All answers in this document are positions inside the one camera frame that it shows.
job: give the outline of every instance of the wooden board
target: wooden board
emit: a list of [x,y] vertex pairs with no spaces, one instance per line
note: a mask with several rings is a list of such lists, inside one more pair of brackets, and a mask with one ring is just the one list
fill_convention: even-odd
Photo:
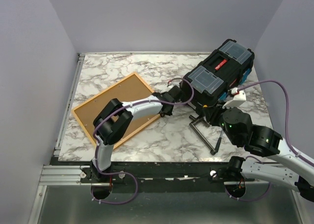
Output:
[[[72,114],[78,121],[86,136],[93,143],[93,145],[96,146],[96,140],[93,138],[93,132],[95,129],[93,121],[110,100],[117,98],[119,101],[128,102],[146,98],[152,93],[153,89],[151,89],[137,73],[132,73],[72,109]],[[132,121],[122,139],[115,144],[114,149],[122,145],[158,118],[160,118],[160,115],[150,115],[148,117]]]

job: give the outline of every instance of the gray wall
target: gray wall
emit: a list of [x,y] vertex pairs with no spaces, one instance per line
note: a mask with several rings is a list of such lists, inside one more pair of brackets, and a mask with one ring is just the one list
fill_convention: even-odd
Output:
[[0,1],[0,223],[27,223],[77,62],[49,0]]
[[[314,0],[283,0],[255,53],[259,78],[279,80],[288,90],[291,142],[313,158]],[[262,85],[262,90],[274,128],[284,135],[284,95],[271,83]],[[314,204],[307,208],[314,223]]]
[[79,52],[255,48],[282,0],[50,0]]

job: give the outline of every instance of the brown panel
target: brown panel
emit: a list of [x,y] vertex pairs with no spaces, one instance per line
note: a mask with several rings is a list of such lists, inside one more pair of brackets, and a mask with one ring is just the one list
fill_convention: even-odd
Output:
[[[126,102],[134,101],[146,98],[150,96],[152,92],[153,90],[137,73],[132,73],[101,93],[85,101],[81,105],[75,107],[72,110],[72,114],[82,127],[87,137],[96,146],[96,141],[93,138],[93,121],[111,99],[117,98],[119,101]],[[123,138],[115,144],[114,148],[122,145],[125,141],[143,130],[159,117],[159,115],[150,115],[131,122]]]

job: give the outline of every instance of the marble surface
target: marble surface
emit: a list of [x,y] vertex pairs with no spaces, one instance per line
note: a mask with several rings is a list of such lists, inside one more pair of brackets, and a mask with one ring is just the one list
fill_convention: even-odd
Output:
[[[132,72],[140,76],[156,91],[167,90],[166,83],[181,77],[193,69],[208,55],[182,54],[87,54],[85,56],[72,108],[114,84]],[[255,69],[245,84],[258,80]],[[265,100],[259,86],[245,90],[247,102],[240,108],[251,115],[255,124],[272,127]],[[196,116],[187,106],[175,107],[173,116],[154,122],[142,132],[114,150],[113,161],[142,162],[205,162],[229,161],[231,156],[245,157],[249,153],[237,148],[224,135],[220,150],[214,156],[189,127],[188,116]],[[201,123],[199,130],[214,146],[221,129],[206,128]],[[95,148],[85,136],[72,114],[62,140],[60,161],[90,161]]]

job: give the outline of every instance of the purple cable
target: purple cable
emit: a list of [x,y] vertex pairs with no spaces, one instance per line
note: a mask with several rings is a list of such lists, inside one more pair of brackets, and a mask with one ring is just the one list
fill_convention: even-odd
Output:
[[[288,97],[288,92],[285,89],[284,85],[282,85],[279,81],[276,80],[264,80],[264,81],[260,81],[260,82],[256,82],[256,83],[252,83],[252,84],[248,84],[246,86],[242,86],[239,87],[237,90],[244,90],[246,88],[261,84],[261,83],[276,83],[277,85],[279,85],[281,87],[281,89],[284,91],[285,94],[285,98],[286,98],[286,118],[285,118],[285,135],[286,135],[286,142],[287,145],[289,147],[289,149],[295,154],[298,155],[298,152],[294,149],[294,147],[292,146],[291,142],[290,142],[290,138],[289,138],[289,131],[288,131],[288,119],[289,119],[289,97]],[[301,160],[303,160],[304,162],[306,162],[307,164],[311,165],[312,167],[314,167],[314,163],[312,163],[310,160],[306,159],[305,157],[303,157],[302,155],[299,155],[299,158]]]
[[[248,159],[248,158],[252,158],[252,159],[255,159],[257,160],[259,163],[261,164],[264,164],[261,160],[259,160],[258,158],[255,158],[254,156],[246,156],[245,159]],[[241,202],[254,202],[254,201],[258,201],[258,200],[261,200],[262,198],[264,198],[266,195],[268,195],[269,191],[270,191],[270,187],[271,187],[271,183],[269,182],[268,183],[268,187],[267,187],[267,190],[265,191],[264,194],[262,194],[261,196],[257,197],[257,198],[252,198],[252,199],[241,199],[241,198],[236,198],[236,197],[233,197],[228,191],[227,189],[225,188],[225,191],[227,193],[227,195],[234,199],[234,200],[237,200],[237,201],[241,201]]]
[[[174,106],[178,106],[178,105],[186,105],[187,103],[191,102],[191,100],[193,99],[194,97],[194,88],[193,86],[191,85],[191,83],[189,83],[187,80],[185,79],[182,79],[182,78],[174,78],[172,80],[170,80],[168,83],[170,83],[171,81],[173,80],[183,80],[185,82],[187,82],[187,84],[191,87],[191,91],[192,91],[192,94],[191,94],[191,97],[185,101],[185,102],[181,102],[181,103],[171,103],[171,102],[167,102],[167,101],[162,101],[162,100],[142,100],[142,101],[139,101],[139,102],[136,102],[132,105],[127,105],[127,106],[123,106],[119,109],[117,109],[116,111],[114,111],[112,114],[110,114],[108,117],[106,117],[94,130],[94,133],[93,133],[93,137],[96,139],[97,143],[99,144],[100,143],[100,140],[96,137],[96,133],[98,131],[98,129],[106,122],[108,121],[111,117],[113,117],[114,115],[116,115],[118,112],[122,111],[122,110],[125,110],[127,108],[130,108],[130,107],[133,107],[133,106],[136,106],[136,105],[140,105],[140,104],[145,104],[145,103],[150,103],[150,102],[157,102],[157,103],[162,103],[162,104],[168,104],[168,105],[174,105]],[[111,201],[105,201],[105,200],[99,200],[99,199],[96,199],[94,197],[94,193],[93,193],[93,190],[91,190],[91,195],[93,197],[93,200],[96,200],[98,201],[99,203],[107,203],[107,204],[125,204],[125,203],[128,203],[130,201],[132,201],[136,195],[137,195],[137,192],[138,192],[138,183],[137,183],[137,180],[135,178],[135,176],[129,172],[102,172],[99,168],[99,165],[98,165],[98,150],[99,150],[99,146],[97,145],[96,146],[96,150],[95,150],[95,167],[97,169],[97,171],[102,174],[102,175],[119,175],[119,174],[126,174],[126,175],[129,175],[133,178],[134,182],[135,182],[135,192],[134,194],[127,200],[125,201],[121,201],[121,202],[111,202]]]

